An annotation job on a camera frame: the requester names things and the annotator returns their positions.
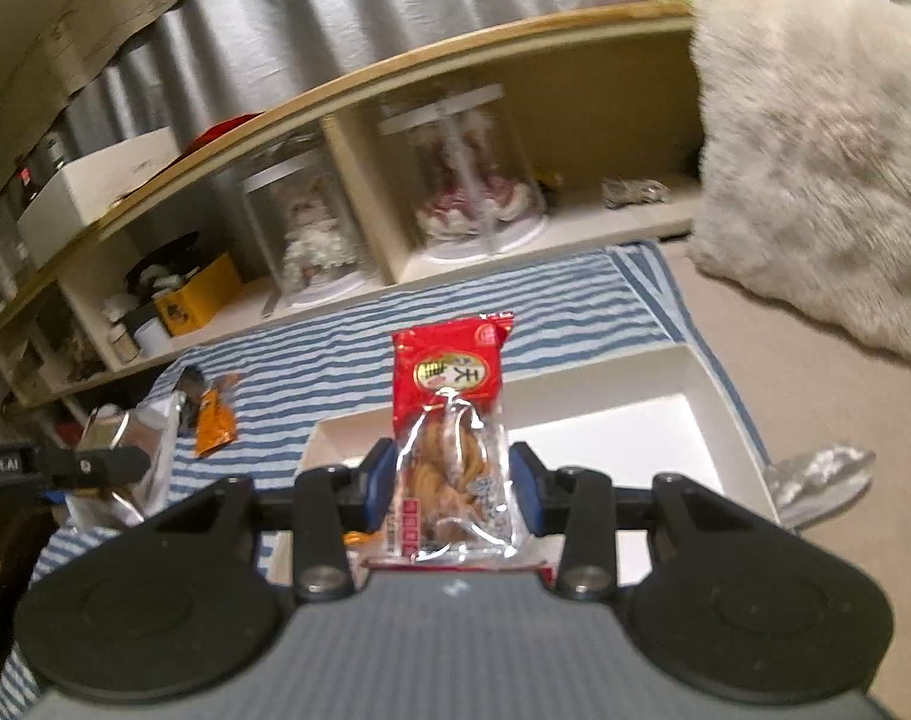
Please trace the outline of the red clear snack packet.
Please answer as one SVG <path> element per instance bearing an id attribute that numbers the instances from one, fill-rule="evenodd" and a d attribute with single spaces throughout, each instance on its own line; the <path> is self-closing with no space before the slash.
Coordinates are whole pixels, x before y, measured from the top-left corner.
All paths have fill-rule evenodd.
<path id="1" fill-rule="evenodd" d="M 398 330 L 394 491 L 369 569 L 501 569 L 527 539 L 504 427 L 510 312 Z"/>

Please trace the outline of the clear packet dark snack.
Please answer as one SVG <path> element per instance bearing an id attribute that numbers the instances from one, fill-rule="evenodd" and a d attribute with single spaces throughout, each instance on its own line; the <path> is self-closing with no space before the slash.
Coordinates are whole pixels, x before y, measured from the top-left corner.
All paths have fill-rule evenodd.
<path id="1" fill-rule="evenodd" d="M 131 410 L 92 411 L 78 445 L 91 463 L 91 481 L 67 494 L 77 532 L 128 530 L 166 507 L 186 403 L 184 395 L 170 394 Z"/>

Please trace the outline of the short orange snack packet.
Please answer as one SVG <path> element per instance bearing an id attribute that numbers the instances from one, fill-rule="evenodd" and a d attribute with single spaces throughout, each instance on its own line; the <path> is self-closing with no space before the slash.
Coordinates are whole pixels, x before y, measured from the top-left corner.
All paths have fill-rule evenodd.
<path id="1" fill-rule="evenodd" d="M 208 457 L 236 440 L 238 424 L 232 403 L 239 382 L 239 374 L 224 374 L 203 389 L 195 426 L 195 457 Z"/>

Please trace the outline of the black orange snack packet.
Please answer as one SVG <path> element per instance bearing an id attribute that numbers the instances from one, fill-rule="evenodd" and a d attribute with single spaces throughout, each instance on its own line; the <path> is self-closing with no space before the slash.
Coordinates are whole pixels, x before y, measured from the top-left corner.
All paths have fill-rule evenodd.
<path id="1" fill-rule="evenodd" d="M 179 405 L 179 431 L 182 434 L 192 433 L 197 426 L 205 392 L 206 379 L 202 369 L 195 364 L 185 366 L 174 385 L 174 394 L 181 402 Z"/>

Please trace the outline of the long orange snack packet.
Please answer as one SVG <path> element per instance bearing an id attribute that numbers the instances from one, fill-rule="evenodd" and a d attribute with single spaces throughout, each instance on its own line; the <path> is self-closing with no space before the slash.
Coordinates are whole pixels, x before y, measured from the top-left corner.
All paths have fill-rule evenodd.
<path id="1" fill-rule="evenodd" d="M 368 543 L 371 539 L 369 533 L 362 532 L 348 532 L 343 535 L 343 546 L 347 550 L 361 550 L 364 544 Z"/>

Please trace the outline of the blue striped bed sheet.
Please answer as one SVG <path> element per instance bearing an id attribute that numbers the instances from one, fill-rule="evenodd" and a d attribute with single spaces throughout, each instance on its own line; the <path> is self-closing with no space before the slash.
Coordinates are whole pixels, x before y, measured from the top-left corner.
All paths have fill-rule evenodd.
<path id="1" fill-rule="evenodd" d="M 662 250 L 638 242 L 431 288 L 403 288 L 327 316 L 190 349 L 149 394 L 165 397 L 188 366 L 199 367 L 205 377 L 236 374 L 241 383 L 232 410 L 238 437 L 205 460 L 195 455 L 192 440 L 176 440 L 164 502 L 174 504 L 227 475 L 250 476 L 262 491 L 283 488 L 299 470 L 319 421 L 389 401 L 394 332 L 490 312 L 514 317 L 503 349 L 510 374 L 688 344 L 726 392 L 757 463 L 768 461 L 752 416 L 691 320 Z"/>

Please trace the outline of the white shallow box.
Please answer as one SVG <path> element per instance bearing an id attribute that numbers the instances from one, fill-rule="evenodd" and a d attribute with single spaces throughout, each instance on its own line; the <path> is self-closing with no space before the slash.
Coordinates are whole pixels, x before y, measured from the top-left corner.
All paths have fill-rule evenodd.
<path id="1" fill-rule="evenodd" d="M 549 470 L 581 466 L 634 489 L 649 489 L 659 473 L 677 473 L 780 523 L 763 479 L 762 450 L 723 384 L 688 344 L 508 377 L 499 403 L 510 444 L 526 442 Z M 296 478 L 316 468 L 358 466 L 389 436 L 391 411 L 384 406 L 319 421 Z M 293 491 L 259 497 L 273 509 L 260 521 L 262 532 L 281 533 L 266 577 L 291 585 Z M 615 543 L 618 583 L 645 578 L 651 560 L 641 532 L 620 525 Z"/>

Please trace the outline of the small jar white lid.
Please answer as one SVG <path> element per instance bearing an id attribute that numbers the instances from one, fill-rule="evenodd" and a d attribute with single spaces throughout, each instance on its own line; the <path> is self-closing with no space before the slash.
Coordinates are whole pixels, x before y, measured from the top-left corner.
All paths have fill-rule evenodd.
<path id="1" fill-rule="evenodd" d="M 127 327 L 122 322 L 117 322 L 109 328 L 107 333 L 110 348 L 114 351 L 115 357 L 120 364 L 130 364 L 140 357 L 140 348 L 135 340 L 131 338 Z"/>

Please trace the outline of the white cylinder cup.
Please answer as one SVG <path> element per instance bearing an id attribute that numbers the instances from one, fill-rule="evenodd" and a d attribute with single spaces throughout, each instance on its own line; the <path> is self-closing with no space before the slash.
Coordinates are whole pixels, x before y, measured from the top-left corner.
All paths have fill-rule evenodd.
<path id="1" fill-rule="evenodd" d="M 170 335 L 167 333 L 164 323 L 158 317 L 151 317 L 151 319 L 140 323 L 133 330 L 133 339 L 138 344 L 140 353 L 145 358 L 169 355 L 170 351 L 172 351 Z"/>

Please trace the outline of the white doll display case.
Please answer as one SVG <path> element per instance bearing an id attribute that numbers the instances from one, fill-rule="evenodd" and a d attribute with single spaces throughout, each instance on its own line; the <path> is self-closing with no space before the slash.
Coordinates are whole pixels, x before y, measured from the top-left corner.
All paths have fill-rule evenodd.
<path id="1" fill-rule="evenodd" d="M 322 138 L 296 133 L 252 154 L 239 188 L 283 304 L 325 304 L 377 280 Z"/>

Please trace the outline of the yellow black box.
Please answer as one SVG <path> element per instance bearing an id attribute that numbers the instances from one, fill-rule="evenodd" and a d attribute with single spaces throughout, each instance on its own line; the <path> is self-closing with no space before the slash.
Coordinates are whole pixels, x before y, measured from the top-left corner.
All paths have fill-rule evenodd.
<path id="1" fill-rule="evenodd" d="M 241 293 L 238 268 L 227 252 L 197 271 L 184 286 L 154 298 L 159 319 L 171 337 L 202 330 Z"/>

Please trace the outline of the large white box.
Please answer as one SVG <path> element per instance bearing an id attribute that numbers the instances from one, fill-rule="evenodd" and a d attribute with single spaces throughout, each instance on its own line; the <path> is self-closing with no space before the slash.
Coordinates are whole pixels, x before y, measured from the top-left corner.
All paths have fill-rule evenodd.
<path id="1" fill-rule="evenodd" d="M 176 135 L 163 127 L 86 154 L 58 171 L 18 220 L 19 237 L 35 270 L 179 154 Z"/>

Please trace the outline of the silver foil bag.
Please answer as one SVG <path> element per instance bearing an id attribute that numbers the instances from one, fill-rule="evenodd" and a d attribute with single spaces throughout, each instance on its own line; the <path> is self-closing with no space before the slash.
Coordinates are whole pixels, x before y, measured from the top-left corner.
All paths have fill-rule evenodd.
<path id="1" fill-rule="evenodd" d="M 851 509 L 872 486 L 872 450 L 835 444 L 771 463 L 763 472 L 781 523 L 803 530 Z"/>

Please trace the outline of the pink doll display case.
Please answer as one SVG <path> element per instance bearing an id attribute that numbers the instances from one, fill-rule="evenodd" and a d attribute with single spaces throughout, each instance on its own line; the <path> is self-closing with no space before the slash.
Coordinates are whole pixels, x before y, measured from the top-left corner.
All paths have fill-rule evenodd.
<path id="1" fill-rule="evenodd" d="M 489 259 L 547 226 L 547 204 L 499 83 L 387 99 L 377 132 L 428 259 Z"/>

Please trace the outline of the small trinket on shelf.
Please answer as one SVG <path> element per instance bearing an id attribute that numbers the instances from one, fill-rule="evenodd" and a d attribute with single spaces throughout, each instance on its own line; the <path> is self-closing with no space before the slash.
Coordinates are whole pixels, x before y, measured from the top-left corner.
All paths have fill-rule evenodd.
<path id="1" fill-rule="evenodd" d="M 609 179 L 602 181 L 602 203 L 609 210 L 636 205 L 659 205 L 670 200 L 666 184 L 654 179 Z"/>

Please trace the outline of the wooden headboard shelf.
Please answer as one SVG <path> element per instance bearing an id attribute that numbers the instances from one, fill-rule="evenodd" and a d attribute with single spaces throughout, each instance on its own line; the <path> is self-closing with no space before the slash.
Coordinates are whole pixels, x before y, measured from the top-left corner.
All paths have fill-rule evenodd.
<path id="1" fill-rule="evenodd" d="M 254 115 L 120 199 L 32 273 L 0 312 L 0 374 L 34 410 L 176 358 L 184 349 L 330 312 L 396 286 L 423 286 L 597 245 L 670 238 L 700 203 L 703 129 L 684 2 L 636 2 L 538 16 L 424 49 L 325 83 Z M 478 262 L 426 257 L 377 132 L 387 99 L 439 85 L 504 88 L 504 107 L 534 171 L 549 221 L 537 238 Z M 286 305 L 245 214 L 239 181 L 252 154 L 296 133 L 328 148 L 377 280 L 316 305 Z M 609 210 L 602 181 L 654 179 L 670 200 Z M 133 338 L 159 314 L 154 298 L 227 252 L 241 293 L 172 351 L 120 364 L 107 333 Z"/>

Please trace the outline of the fluffy white pillow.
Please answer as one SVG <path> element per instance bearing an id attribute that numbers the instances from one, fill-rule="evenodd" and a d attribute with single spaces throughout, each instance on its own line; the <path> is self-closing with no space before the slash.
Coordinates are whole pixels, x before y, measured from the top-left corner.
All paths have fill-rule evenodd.
<path id="1" fill-rule="evenodd" d="M 911 5 L 693 0 L 690 257 L 911 361 Z"/>

